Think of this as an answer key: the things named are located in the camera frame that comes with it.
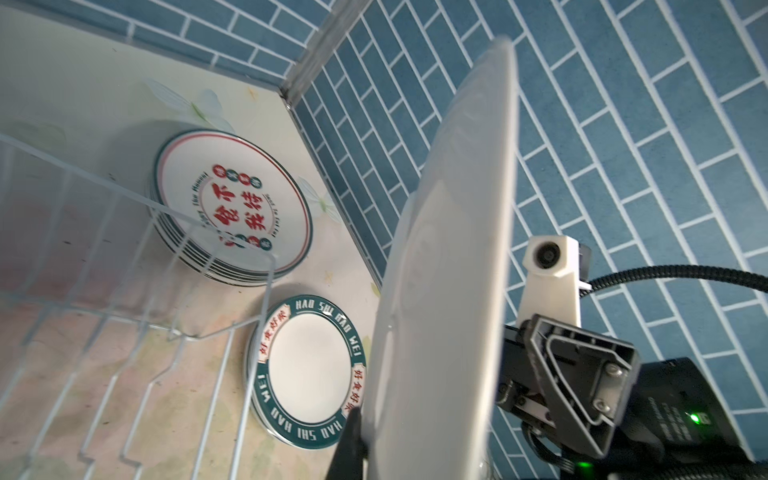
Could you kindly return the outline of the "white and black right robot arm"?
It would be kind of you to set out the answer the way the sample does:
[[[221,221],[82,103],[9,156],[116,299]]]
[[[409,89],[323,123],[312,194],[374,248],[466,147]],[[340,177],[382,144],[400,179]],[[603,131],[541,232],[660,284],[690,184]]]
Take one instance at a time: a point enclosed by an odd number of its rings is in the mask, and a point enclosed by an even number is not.
[[[764,479],[690,359],[540,315],[504,330],[497,405],[563,479]]]

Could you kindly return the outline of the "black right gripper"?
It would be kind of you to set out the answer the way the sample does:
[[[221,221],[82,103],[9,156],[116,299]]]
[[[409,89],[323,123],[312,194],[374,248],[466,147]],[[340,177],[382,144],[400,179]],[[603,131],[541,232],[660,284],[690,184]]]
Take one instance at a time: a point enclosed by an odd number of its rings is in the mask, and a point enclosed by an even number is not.
[[[640,366],[630,343],[534,315],[504,329],[496,404],[556,445],[603,459]]]

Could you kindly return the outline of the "white wire dish rack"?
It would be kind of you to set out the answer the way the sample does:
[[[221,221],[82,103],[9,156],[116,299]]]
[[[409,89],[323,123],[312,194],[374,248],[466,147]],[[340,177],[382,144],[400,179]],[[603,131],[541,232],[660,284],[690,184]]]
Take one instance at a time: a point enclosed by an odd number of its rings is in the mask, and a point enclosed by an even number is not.
[[[172,211],[1,139],[1,475],[244,479],[246,340],[274,282],[214,280]]]

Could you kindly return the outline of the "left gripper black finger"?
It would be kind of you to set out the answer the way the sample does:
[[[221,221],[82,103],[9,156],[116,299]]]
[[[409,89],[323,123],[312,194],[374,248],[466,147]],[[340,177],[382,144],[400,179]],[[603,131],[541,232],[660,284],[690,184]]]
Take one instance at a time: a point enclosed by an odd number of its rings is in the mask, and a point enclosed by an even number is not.
[[[362,413],[354,407],[347,417],[332,457],[326,480],[362,480],[367,446],[361,437]]]

